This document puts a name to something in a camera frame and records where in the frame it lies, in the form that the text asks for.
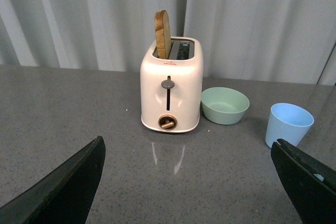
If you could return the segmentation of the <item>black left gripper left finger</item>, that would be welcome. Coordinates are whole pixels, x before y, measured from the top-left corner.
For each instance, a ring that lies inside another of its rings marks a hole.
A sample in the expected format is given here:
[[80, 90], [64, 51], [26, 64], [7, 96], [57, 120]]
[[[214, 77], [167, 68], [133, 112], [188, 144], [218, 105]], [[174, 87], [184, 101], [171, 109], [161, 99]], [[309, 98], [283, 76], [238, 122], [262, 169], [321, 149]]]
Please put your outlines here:
[[101, 136], [1, 207], [1, 223], [85, 223], [98, 189], [106, 146]]

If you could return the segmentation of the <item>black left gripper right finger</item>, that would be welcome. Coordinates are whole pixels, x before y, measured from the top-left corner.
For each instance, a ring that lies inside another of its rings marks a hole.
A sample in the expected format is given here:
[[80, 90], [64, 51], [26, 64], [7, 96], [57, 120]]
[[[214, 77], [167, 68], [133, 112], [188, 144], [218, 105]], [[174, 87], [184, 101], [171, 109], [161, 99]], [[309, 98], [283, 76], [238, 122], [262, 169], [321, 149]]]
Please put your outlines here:
[[335, 223], [335, 170], [283, 139], [271, 159], [303, 223]]

